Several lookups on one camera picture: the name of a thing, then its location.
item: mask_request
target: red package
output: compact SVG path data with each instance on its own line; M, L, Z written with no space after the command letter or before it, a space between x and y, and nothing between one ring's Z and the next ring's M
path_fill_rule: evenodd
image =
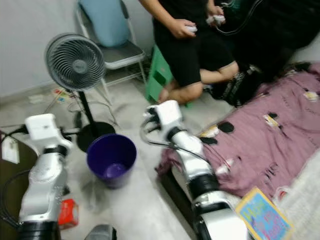
M73 199L63 200L58 219L58 224L61 230L69 229L78 225L79 208Z

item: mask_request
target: man's leg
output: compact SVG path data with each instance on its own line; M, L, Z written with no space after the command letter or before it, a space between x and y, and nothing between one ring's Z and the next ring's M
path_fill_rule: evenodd
M178 89L179 84L177 80L173 79L168 85L166 85L162 91L159 94L158 102L163 103L167 100L169 96L169 92L171 92L173 89Z
M158 102L176 100L179 104L198 98L203 91L196 39L158 41L157 45L176 81L160 93Z
M232 80L239 67L225 42L210 30L203 32L200 40L199 61L202 83L215 84Z
M179 104L186 104L198 99L201 96L203 89L204 85L199 81L182 88L173 89L168 92L166 100L176 100Z
M218 69L217 71L200 69L201 82L203 84L215 84L230 81L238 71L239 67L235 61L225 67Z

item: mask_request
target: cable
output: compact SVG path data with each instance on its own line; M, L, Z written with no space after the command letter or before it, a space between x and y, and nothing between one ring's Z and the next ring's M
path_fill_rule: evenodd
M3 134L4 136L7 136L7 137L8 137L8 135L9 135L9 133L6 133L6 132L4 132L3 130L0 129L0 135L1 135L1 134ZM10 138L12 138L12 139L14 139L14 140L16 140L16 141L19 141L19 139L16 138L16 137L14 137L13 135L11 135Z
M76 96L76 98L75 98L76 102L72 102L72 103L70 103L70 104L68 105L68 107L67 107L68 112L70 112L70 113L83 112L84 114L86 114L86 113L85 113L85 110L81 107L81 105L80 105L80 103L79 103L79 101L78 101L77 98L78 98L78 96ZM77 110L72 109L73 106L76 105L76 104L79 106L79 109L77 109ZM109 110L109 112L110 112L110 114L111 114L111 116L112 116L112 118L113 118L113 123L116 124L117 126L119 126L119 124L118 124L117 121L116 121L116 117L115 117L114 114L112 113L112 111L111 111L111 109L110 109L110 106L109 106L108 104L105 104L105 103L100 102L100 101L89 101L88 104L89 104L89 105L90 105L90 104L98 104L98 105L103 105L103 106L107 107L108 110Z
M18 172L17 174L13 175L12 177L10 177L3 185L3 188L2 188L2 191L1 191L1 199L0 199L0 206L1 206L1 209L4 213L4 217L7 217L9 220L5 220L7 223L9 224L13 224L15 228L18 228L19 227L19 224L17 223L17 221L14 219L14 217L9 213L8 211L8 207L7 207L7 201L6 201L6 195L7 195L7 192L8 192L8 187L9 185L11 184L11 182L13 180L15 180L16 178L24 175L24 174L27 174L30 172L30 169L28 170L24 170L24 171L21 171L21 172Z
M52 100L52 102L49 104L49 106L44 110L43 114L46 114L50 110L50 108L52 108L56 104L56 102L57 102L58 98L60 97L60 95L62 93L64 93L64 90L62 88L59 88L58 90L60 92L55 96L55 98Z
M7 224L9 224L14 229L17 229L19 227L16 222L12 222L7 216L0 215L0 219L5 221Z
M181 151L184 151L184 152L186 152L186 153L188 153L188 154L193 155L193 156L196 157L196 158L202 159L202 160L204 160L204 161L206 161L206 162L208 161L208 160L205 159L203 156L201 156L201 155L199 155L199 154L197 154L197 153L194 153L193 151L190 151L190 150L188 150L188 149L185 149L185 148L183 148L183 147L179 147L179 146L176 146L176 145L174 145L174 144L167 144L167 143L163 143L163 142L158 142L158 141L152 141L152 140L150 140L149 138L147 138L147 136L146 136L146 134L145 134L145 126L146 126L149 122L150 122L149 119L146 119L146 120L141 124L141 126L140 126L140 131L139 131L139 133L140 133L141 139L142 139L144 142L146 142L146 143L148 143L148 144L151 144L151 145L161 146L161 147L170 148L170 149L174 149L174 150L181 150Z
M235 30L232 31L222 31L220 30L218 27L216 27L217 31L220 32L221 34L224 34L226 36L230 36L230 35L235 35L237 33L239 33L248 23L248 21L250 20L250 18L252 17L252 15L254 14L254 11L256 10L256 8L263 2L264 0L257 0L254 2L253 6L251 7L249 13L247 14L245 20L242 22L242 24L236 28Z
M27 127L26 125L22 125L20 128L16 129L16 130L13 130L12 132L10 133L5 133L3 131L1 131L3 134L4 134L4 138L0 141L0 145L5 141L6 137L11 137L13 134L17 134L17 133L24 133L24 134L27 134L28 133L28 130L27 130Z

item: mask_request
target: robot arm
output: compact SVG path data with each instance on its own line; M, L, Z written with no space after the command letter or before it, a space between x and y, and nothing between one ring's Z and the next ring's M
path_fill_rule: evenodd
M178 103L170 100L150 106L145 117L146 122L157 126L162 139L174 144L173 148L179 155L193 199L194 230L199 239L248 239L245 223L236 215L225 193L219 190L214 171L204 158L202 142L184 129Z
M72 143L64 139L52 114L31 116L25 125L40 156L29 173L19 213L19 240L60 239L58 216L67 182L65 157Z

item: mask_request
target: pink blanket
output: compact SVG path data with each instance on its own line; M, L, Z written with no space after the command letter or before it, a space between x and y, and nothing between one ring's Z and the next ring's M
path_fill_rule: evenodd
M272 198L278 187L290 185L320 146L320 99L306 97L308 91L320 93L320 63L260 91L268 94L225 119L234 126L232 133L220 131L217 145L204 145L214 170L233 160L229 171L217 177L222 190L239 197L257 186ZM269 113L277 115L280 127L266 123ZM180 165L177 154L165 149L156 170L161 175L172 165Z

